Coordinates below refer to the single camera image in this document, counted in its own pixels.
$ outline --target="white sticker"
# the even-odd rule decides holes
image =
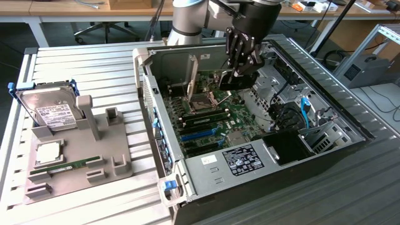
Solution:
[[[217,161],[217,158],[215,155],[207,156],[201,158],[203,165],[207,165],[209,163],[215,163]]]
[[[76,124],[68,104],[36,108],[36,110],[49,128],[57,128],[65,125]]]
[[[209,54],[204,54],[200,56],[200,60],[208,60],[211,58]]]

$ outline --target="hard drive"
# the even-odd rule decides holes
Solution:
[[[9,93],[33,118],[36,126],[48,126],[52,131],[75,128],[76,120],[84,119],[76,107],[79,92],[75,82],[9,84]]]

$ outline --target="gray floor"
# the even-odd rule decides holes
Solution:
[[[148,30],[149,22],[129,22],[129,26],[144,39],[147,30]],[[311,26],[304,27],[307,24],[288,21],[281,22],[277,21],[272,28],[272,34],[284,34],[287,37],[293,38],[301,46],[305,45],[305,42],[309,38],[309,35],[313,32],[313,28]],[[85,29],[89,27],[88,22],[77,23],[79,29]],[[161,31],[168,31],[172,25],[169,22],[161,22],[156,27],[156,39],[161,37]],[[71,46],[79,45],[73,38],[72,27],[69,23],[52,22],[44,23],[44,30],[47,35],[48,43],[52,47],[56,46]],[[209,37],[212,35],[211,30],[203,31],[204,37]],[[313,35],[313,39],[309,43],[313,42],[317,37],[319,32]],[[85,44],[103,44],[104,43],[104,29],[96,30],[87,35],[83,35]],[[109,43],[120,43],[120,42],[133,42],[135,37],[129,34],[125,34],[117,30],[111,30],[109,33]],[[37,47],[37,43],[31,32],[29,26],[24,23],[0,23],[0,62],[20,67],[23,52],[27,47]],[[337,46],[328,42],[320,52],[319,55],[324,55],[325,51],[337,49]],[[3,139],[4,129],[7,125],[7,117],[11,108],[11,96],[7,93],[7,85],[9,82],[16,82],[19,76],[19,70],[12,67],[8,67],[0,63],[0,71],[1,71],[1,79],[0,79],[0,93],[3,93],[1,105],[0,105],[0,113],[3,118],[0,119],[0,140]]]

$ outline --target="metal table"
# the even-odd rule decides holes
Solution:
[[[271,35],[307,70],[319,62],[283,35]],[[156,190],[156,168],[135,91],[132,49],[147,43],[40,48],[24,56],[19,82],[76,79],[93,96],[93,113],[116,106],[124,113],[135,174],[131,178],[21,204],[32,120],[13,101],[0,151],[0,217],[7,224],[171,224]],[[199,224],[393,224],[400,221],[400,135],[357,97],[327,76],[312,74],[376,135],[373,143],[321,175],[199,222]]]
[[[7,224],[84,224],[95,221],[100,224],[123,224],[125,221],[171,224],[169,210],[160,202],[156,188],[157,173],[132,76],[132,50],[151,45],[124,43],[41,48],[37,53],[24,56],[19,82],[73,78],[80,93],[92,95],[93,114],[104,113],[104,109],[112,106],[123,112],[135,174],[128,179],[24,205],[32,119],[13,100],[0,162],[4,167],[8,164],[0,202],[4,213],[0,217],[7,219]]]

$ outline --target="warning label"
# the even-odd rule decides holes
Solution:
[[[240,176],[264,167],[251,144],[223,152],[223,155],[235,176]]]

